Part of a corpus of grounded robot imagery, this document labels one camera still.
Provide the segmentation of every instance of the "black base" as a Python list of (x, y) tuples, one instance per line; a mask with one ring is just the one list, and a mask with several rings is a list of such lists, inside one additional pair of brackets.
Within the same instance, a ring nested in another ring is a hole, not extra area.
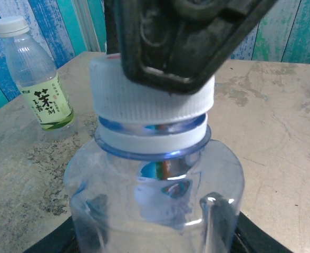
[[(80, 253), (72, 218), (24, 253)], [(292, 253), (240, 213), (231, 253)]]

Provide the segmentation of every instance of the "stained surface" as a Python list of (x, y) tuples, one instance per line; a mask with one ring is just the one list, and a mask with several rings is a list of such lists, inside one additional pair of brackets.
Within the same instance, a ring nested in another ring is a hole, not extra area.
[[(88, 66), (97, 55), (60, 69), (75, 136), (47, 140), (21, 96), (0, 109), (0, 252), (23, 252), (70, 215), (62, 175), (96, 128)], [(216, 80), (209, 125), (243, 165), (242, 212), (291, 251), (310, 252), (310, 65), (229, 60)]]

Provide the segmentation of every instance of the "clear plastic bottle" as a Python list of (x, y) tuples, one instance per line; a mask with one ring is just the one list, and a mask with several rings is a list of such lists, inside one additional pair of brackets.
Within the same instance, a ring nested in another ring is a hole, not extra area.
[(31, 37), (26, 20), (22, 16), (1, 18), (0, 37), (11, 77), (42, 129), (70, 128), (75, 119), (73, 108), (54, 62)]
[(214, 78), (170, 95), (128, 81), (116, 58), (91, 63), (99, 127), (64, 176), (81, 252), (229, 252), (244, 176), (210, 139)]

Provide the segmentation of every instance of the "small bottle cap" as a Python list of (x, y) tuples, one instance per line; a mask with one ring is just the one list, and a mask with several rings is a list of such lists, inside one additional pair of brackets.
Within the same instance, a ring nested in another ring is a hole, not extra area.
[(30, 30), (23, 16), (0, 18), (0, 38), (14, 37)]

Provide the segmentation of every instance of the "bottle body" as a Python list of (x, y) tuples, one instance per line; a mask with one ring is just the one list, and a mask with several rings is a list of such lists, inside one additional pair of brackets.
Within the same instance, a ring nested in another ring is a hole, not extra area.
[(74, 122), (74, 111), (63, 91), (54, 62), (29, 33), (4, 39), (11, 77), (43, 130)]
[[(161, 127), (102, 122), (125, 134), (164, 135), (200, 119)], [(236, 156), (210, 136), (208, 128), (187, 149), (137, 154), (109, 147), (97, 131), (64, 177), (81, 251), (229, 252), (244, 177)]]

